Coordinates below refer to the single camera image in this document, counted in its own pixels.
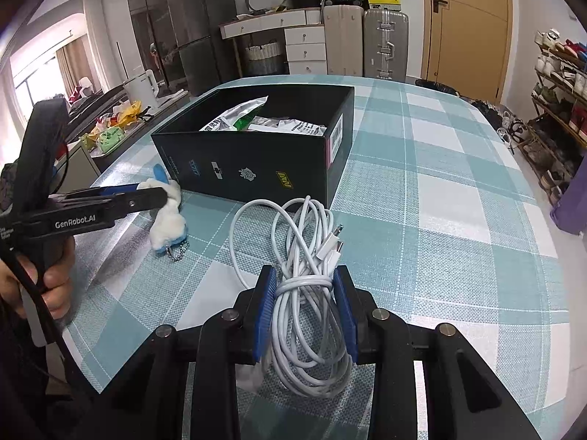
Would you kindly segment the person's left hand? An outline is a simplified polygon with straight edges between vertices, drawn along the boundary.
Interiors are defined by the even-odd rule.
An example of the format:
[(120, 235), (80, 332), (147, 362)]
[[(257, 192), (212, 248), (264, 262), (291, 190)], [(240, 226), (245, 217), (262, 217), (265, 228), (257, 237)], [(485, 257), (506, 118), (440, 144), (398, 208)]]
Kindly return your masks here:
[[(72, 305), (73, 282), (71, 269), (76, 255), (74, 237), (67, 238), (63, 243), (63, 255), (60, 260), (47, 268), (44, 273), (46, 291), (42, 297), (55, 320), (63, 319)], [(20, 294), (19, 282), (10, 268), (1, 262), (1, 297), (22, 318), (26, 318)]]

